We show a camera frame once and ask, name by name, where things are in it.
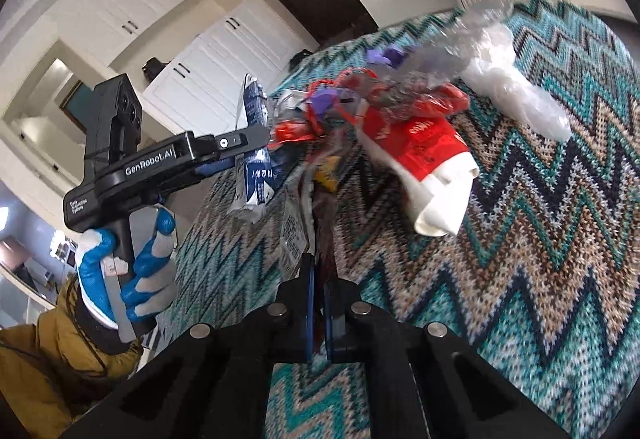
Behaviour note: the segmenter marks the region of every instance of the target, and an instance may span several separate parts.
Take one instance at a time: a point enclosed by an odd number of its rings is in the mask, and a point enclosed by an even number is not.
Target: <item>chevron pattern fabric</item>
[[[457,14],[311,55],[279,90],[361,65],[368,48],[415,43]],[[571,140],[544,140],[472,95],[452,123],[481,174],[459,235],[434,239],[412,232],[398,180],[355,146],[338,193],[339,273],[399,320],[446,323],[572,437],[595,438],[640,375],[639,74],[604,23],[570,4],[517,4],[507,25],[518,68],[569,112]],[[255,226],[225,215],[233,195],[228,172],[180,249],[165,343],[274,296],[284,193]],[[360,365],[277,365],[265,436],[370,437],[365,394]]]

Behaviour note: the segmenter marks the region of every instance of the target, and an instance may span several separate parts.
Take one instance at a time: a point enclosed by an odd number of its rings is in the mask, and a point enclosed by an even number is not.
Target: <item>blue and white packet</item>
[[[236,123],[244,118],[243,114],[249,126],[269,124],[267,96],[258,79],[249,74],[244,77]],[[226,213],[256,223],[264,215],[274,191],[275,174],[267,147],[236,156],[236,197]]]

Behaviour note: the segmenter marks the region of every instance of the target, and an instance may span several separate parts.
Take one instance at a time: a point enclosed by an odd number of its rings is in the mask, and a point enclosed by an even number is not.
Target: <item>red and white paper cup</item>
[[[456,235],[465,216],[478,165],[444,118],[411,118],[389,124],[366,102],[358,140],[374,162],[392,169],[406,191],[406,211],[420,235]]]

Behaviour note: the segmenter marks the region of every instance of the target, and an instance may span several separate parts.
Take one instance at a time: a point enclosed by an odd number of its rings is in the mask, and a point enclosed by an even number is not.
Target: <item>gloved hand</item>
[[[132,322],[155,315],[171,305],[177,293],[175,262],[170,260],[175,242],[175,220],[164,210],[158,210],[156,233],[140,251],[133,263],[136,276],[122,286],[121,297]],[[107,290],[102,278],[106,269],[122,275],[129,264],[113,258],[116,247],[114,235],[107,229],[88,229],[80,237],[76,263],[84,305],[103,326],[117,329]]]

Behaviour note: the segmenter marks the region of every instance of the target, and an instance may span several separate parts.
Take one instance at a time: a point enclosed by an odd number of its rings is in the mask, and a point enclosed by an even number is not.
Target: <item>brown jacket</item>
[[[114,333],[92,320],[77,278],[37,325],[0,330],[0,437],[9,437],[3,431],[15,422],[12,411],[31,438],[57,438],[126,378],[142,347],[122,345]]]

